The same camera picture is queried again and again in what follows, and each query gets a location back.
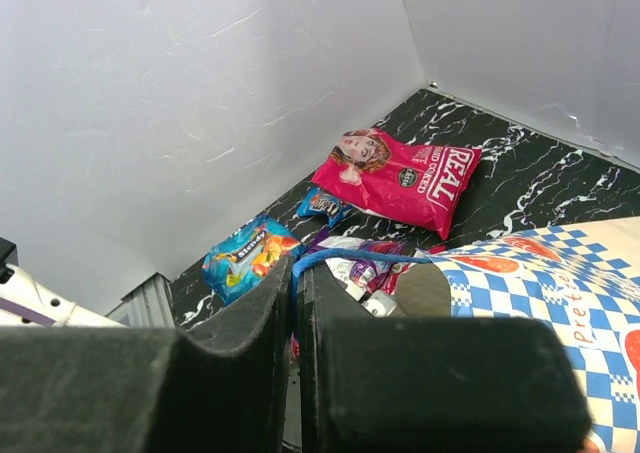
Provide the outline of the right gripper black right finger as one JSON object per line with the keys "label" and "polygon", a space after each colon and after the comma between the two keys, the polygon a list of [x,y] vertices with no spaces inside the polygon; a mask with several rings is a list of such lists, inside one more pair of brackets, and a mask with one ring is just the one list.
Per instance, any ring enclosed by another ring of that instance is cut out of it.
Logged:
{"label": "right gripper black right finger", "polygon": [[298,287],[306,452],[577,452],[592,426],[545,324],[367,312],[318,265]]}

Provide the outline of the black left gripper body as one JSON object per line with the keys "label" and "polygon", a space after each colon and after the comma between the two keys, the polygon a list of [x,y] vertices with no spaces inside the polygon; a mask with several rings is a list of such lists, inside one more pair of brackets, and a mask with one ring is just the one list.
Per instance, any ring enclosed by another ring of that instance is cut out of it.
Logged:
{"label": "black left gripper body", "polygon": [[408,316],[451,316],[451,287],[434,264],[412,264],[398,277],[395,297]]}

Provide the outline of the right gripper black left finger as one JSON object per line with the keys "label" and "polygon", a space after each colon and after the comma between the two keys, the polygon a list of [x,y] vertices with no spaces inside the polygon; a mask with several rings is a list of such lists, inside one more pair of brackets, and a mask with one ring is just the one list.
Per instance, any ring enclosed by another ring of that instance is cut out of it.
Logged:
{"label": "right gripper black left finger", "polygon": [[5,452],[278,452],[291,262],[191,331],[1,325]]}

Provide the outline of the red snack packet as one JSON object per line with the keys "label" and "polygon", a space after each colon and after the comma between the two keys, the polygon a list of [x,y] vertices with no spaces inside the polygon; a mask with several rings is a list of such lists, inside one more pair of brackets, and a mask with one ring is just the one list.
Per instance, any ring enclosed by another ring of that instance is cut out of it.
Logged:
{"label": "red snack packet", "polygon": [[[435,255],[444,252],[446,247],[444,245],[438,245],[427,250],[415,249],[411,255],[412,258],[426,258],[428,255]],[[414,266],[413,263],[401,262],[394,263],[389,270],[386,280],[382,283],[380,290],[387,296],[394,296],[399,278],[408,272]]]}

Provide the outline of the purple snack packet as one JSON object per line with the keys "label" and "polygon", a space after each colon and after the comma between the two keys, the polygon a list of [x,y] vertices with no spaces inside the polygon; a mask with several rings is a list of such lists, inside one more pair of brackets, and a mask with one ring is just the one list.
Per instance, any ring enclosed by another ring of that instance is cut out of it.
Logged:
{"label": "purple snack packet", "polygon": [[[350,252],[369,252],[384,255],[402,255],[405,241],[365,240],[349,236],[330,236],[323,228],[307,247],[307,253],[328,249],[344,249]],[[379,290],[389,277],[393,264],[388,261],[364,258],[332,257],[325,260],[332,275],[356,300],[364,300]]]}

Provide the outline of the pink snack bag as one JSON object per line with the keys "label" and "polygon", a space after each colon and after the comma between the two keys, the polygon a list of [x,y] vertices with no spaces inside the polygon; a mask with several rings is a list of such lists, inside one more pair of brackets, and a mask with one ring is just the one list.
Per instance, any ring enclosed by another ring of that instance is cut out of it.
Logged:
{"label": "pink snack bag", "polygon": [[368,214],[445,240],[481,156],[480,148],[412,146],[376,128],[355,130],[340,138],[312,182]]}

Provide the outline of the blue candy bar wrapper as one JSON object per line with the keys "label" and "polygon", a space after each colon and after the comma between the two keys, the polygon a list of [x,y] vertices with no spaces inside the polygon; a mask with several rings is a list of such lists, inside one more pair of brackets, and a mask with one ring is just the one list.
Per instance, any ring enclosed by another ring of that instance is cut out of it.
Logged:
{"label": "blue candy bar wrapper", "polygon": [[296,214],[302,218],[323,214],[327,217],[328,226],[334,228],[345,219],[352,209],[353,206],[344,200],[325,192],[319,187],[313,187],[298,207]]}

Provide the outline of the checkered paper bag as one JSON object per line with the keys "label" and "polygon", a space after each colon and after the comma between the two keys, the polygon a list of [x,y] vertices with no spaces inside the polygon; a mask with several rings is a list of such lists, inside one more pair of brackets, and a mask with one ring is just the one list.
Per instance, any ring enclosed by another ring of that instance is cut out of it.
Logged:
{"label": "checkered paper bag", "polygon": [[521,231],[428,255],[456,318],[525,318],[563,346],[592,426],[580,451],[639,448],[639,222]]}

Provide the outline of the blue chips bag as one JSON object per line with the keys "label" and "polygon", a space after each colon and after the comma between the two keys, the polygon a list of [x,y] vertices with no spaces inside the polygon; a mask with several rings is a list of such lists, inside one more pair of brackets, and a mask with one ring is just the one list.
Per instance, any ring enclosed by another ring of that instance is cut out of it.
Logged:
{"label": "blue chips bag", "polygon": [[288,228],[262,214],[209,250],[202,275],[228,306],[256,287],[280,259],[297,259],[305,249]]}

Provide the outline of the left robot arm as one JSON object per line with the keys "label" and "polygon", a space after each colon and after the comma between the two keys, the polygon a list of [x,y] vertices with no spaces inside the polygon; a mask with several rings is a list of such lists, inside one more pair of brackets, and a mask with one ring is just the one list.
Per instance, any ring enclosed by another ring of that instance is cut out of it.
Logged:
{"label": "left robot arm", "polygon": [[[379,289],[362,303],[371,315],[448,316],[451,287],[441,270],[422,256],[385,255],[364,250],[332,248],[304,256],[293,265],[291,286],[294,298],[304,273],[330,260],[387,261],[406,264],[398,269],[395,293]],[[111,318],[90,311],[51,292],[28,273],[6,261],[1,263],[1,325],[38,327],[116,327]]]}

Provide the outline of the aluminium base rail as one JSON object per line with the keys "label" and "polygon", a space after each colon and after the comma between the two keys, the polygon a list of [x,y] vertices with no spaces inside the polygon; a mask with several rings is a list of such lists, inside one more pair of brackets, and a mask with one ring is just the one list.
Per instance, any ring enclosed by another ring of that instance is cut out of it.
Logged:
{"label": "aluminium base rail", "polygon": [[168,280],[154,274],[127,294],[107,317],[131,328],[173,328]]}

